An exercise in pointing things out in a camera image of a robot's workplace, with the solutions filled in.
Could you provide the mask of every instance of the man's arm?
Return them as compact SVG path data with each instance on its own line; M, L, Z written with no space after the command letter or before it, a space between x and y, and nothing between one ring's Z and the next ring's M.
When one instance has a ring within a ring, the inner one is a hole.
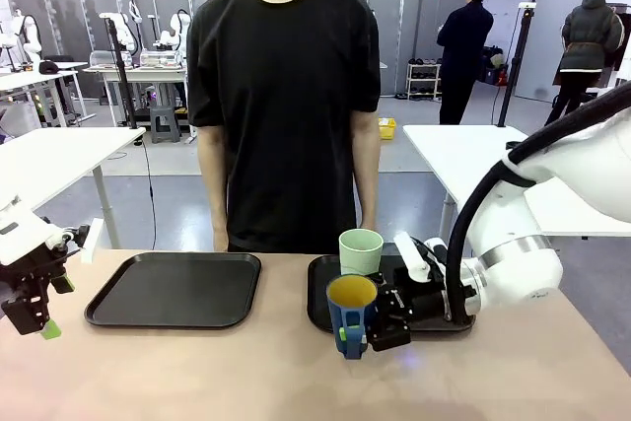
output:
M361 227L374 230L377 225L377 189L381 149L377 113L353 110L351 135L355 181L362 206Z
M457 15L456 12L451 12L447 17L447 21L438 32L438 39L436 43L440 46L449 46L454 42L457 35Z
M224 115L219 100L218 74L212 45L203 38L210 35L200 9L190 25L186 47L188 63L188 121L197 127L199 168L208 191L215 251L228 249L226 230L226 163Z
M215 251L228 249L226 231L226 160L223 126L197 129L197 156L199 169L208 191L210 218L213 225Z
M357 57L353 88L357 92L351 110L350 126L353 149L353 170L359 202L362 206L362 224L375 229L377 221L377 188L379 182L379 155L381 140L377 118L377 104L382 92L379 29L377 20L366 6L367 15L357 36Z

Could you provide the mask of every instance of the man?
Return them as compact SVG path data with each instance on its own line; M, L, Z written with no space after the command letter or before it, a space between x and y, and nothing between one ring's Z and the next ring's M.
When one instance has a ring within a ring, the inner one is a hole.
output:
M604 57L624 40L624 27L605 0L583 0L565 19L562 31L565 52L559 64L561 91L545 124L581 105L581 96L594 86L604 67Z
M364 0L212 0L188 34L216 251L336 253L376 220L377 22Z
M450 13L438 33L438 44L445 48L441 125L460 124L480 70L482 48L493 27L493 16L482 1L466 0L464 7Z

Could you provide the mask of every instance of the black tray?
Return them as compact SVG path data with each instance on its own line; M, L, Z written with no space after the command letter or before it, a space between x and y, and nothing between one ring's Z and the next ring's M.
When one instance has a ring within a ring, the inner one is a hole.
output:
M392 271L395 268L405 266L400 255L382 255L380 272L384 278L392 281ZM339 275L339 256L325 255L316 258L309 264L307 276L307 315L315 327L326 332L333 333L331 319L328 313L326 301L326 286ZM463 332L473 327L475 317L471 324L454 325L442 317L435 317L410 323L412 332Z
M260 269L247 253L140 253L118 267L85 317L107 327L230 327L249 313Z

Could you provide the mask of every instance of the man's hand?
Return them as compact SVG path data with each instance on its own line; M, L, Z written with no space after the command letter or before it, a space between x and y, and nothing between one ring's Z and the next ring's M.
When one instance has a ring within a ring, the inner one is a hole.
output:
M226 229L213 232L213 248L215 251L228 251L228 233Z

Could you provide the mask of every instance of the white table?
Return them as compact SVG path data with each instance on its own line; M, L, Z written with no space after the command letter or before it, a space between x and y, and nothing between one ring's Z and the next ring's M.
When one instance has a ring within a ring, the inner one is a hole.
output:
M61 99L59 98L59 94L57 93L57 88L55 88L55 79L64 78L66 76L72 76L76 74L77 71L59 71L56 74L39 74L38 71L21 71L19 73L7 74L5 76L0 76L0 92L8 93L15 90L20 90L27 93L27 96L29 97L29 102L33 106L32 110L36 117L37 110L35 108L35 102L31 97L30 86L33 86L33 88L39 94L41 100L44 101L45 94L43 93L43 85L47 85L47 87L50 89L50 94L52 95L52 101L54 103L55 109L57 110L59 125L61 125L62 127L66 127L66 118L64 117L63 107L61 106ZM46 120L51 120L46 107L44 107L43 112Z
M109 102L109 111L111 113L111 121L116 126L116 117L114 115L114 107L113 100L111 99L111 94L109 91L108 83L119 83L120 77L118 76L118 70L111 68L102 68L93 66L90 68L84 69L86 73L99 73L103 76L103 80L105 83L105 92L107 93L107 101ZM186 84L186 68L178 68L178 69L161 69L161 68L129 68L125 70L125 75L127 76L127 82L129 83L150 83L153 84L156 91L159 92L158 84L160 83L184 83ZM120 90L118 88L115 89L116 100L120 107L122 107L122 98L120 96ZM120 111L122 117L125 117L124 110Z
M526 135L494 125L406 125L405 133L447 191L440 237L449 240L454 204L462 206L484 175L506 153L506 142ZM558 178L526 191L541 232L549 237L631 237L631 224L587 204Z
M122 127L34 130L0 146L2 173L15 185L20 198L35 210L93 172L109 240L113 248L120 248L101 163L144 132L144 128Z

